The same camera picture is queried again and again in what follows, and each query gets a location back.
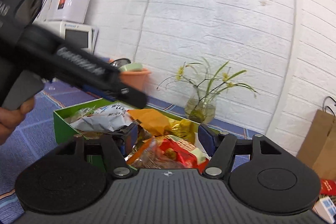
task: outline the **vase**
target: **vase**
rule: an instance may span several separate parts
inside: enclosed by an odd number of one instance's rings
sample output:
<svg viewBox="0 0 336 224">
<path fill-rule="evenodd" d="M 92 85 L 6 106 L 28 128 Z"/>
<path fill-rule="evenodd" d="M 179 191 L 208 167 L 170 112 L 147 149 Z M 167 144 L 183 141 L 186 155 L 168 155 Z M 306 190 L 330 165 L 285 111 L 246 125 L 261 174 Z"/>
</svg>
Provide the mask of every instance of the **vase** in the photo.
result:
<svg viewBox="0 0 336 224">
<path fill-rule="evenodd" d="M 209 123 L 215 117 L 218 94 L 194 89 L 184 111 L 187 118 L 198 123 Z"/>
</svg>

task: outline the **human hand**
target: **human hand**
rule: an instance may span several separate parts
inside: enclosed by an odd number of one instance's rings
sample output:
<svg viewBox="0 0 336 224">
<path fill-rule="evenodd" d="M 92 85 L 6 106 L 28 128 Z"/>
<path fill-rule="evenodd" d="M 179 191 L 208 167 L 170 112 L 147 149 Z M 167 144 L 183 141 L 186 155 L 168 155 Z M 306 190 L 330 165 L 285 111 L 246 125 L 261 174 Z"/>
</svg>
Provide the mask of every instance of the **human hand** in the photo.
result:
<svg viewBox="0 0 336 224">
<path fill-rule="evenodd" d="M 9 111 L 0 107 L 0 145 L 4 144 L 15 128 L 34 108 L 34 98 L 24 102 L 17 110 Z"/>
</svg>

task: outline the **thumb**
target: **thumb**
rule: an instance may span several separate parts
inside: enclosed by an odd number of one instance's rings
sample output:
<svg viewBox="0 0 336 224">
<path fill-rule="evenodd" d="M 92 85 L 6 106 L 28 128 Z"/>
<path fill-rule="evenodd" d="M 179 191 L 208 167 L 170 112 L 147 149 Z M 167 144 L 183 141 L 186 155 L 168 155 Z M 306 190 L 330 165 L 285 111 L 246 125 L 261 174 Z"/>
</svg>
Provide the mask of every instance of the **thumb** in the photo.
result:
<svg viewBox="0 0 336 224">
<path fill-rule="evenodd" d="M 21 107 L 20 107 L 20 112 L 23 115 L 26 115 L 28 112 L 31 112 L 34 108 L 35 105 L 35 100 L 34 97 L 30 98 L 29 100 L 25 101 Z"/>
</svg>

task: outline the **gray screen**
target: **gray screen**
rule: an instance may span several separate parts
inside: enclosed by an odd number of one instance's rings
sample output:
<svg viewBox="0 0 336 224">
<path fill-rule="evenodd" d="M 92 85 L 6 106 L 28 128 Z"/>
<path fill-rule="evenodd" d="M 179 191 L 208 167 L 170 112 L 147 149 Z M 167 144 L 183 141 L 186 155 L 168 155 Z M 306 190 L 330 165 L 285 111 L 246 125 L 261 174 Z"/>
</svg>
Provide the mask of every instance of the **gray screen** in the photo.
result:
<svg viewBox="0 0 336 224">
<path fill-rule="evenodd" d="M 75 43 L 80 48 L 89 46 L 89 33 L 75 30 L 65 30 L 65 39 Z"/>
</svg>

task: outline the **red snack package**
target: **red snack package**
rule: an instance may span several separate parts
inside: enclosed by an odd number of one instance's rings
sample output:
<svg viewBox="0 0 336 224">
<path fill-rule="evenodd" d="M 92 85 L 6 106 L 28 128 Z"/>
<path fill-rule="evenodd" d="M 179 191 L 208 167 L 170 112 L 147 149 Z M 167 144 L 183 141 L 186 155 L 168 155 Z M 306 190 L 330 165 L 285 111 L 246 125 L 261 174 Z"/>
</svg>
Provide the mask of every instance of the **red snack package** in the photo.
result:
<svg viewBox="0 0 336 224">
<path fill-rule="evenodd" d="M 336 195 L 336 182 L 328 179 L 321 179 L 320 194 Z"/>
<path fill-rule="evenodd" d="M 209 162 L 198 148 L 177 136 L 164 136 L 159 147 L 166 157 L 182 163 L 186 168 L 197 168 L 199 172 Z"/>
</svg>

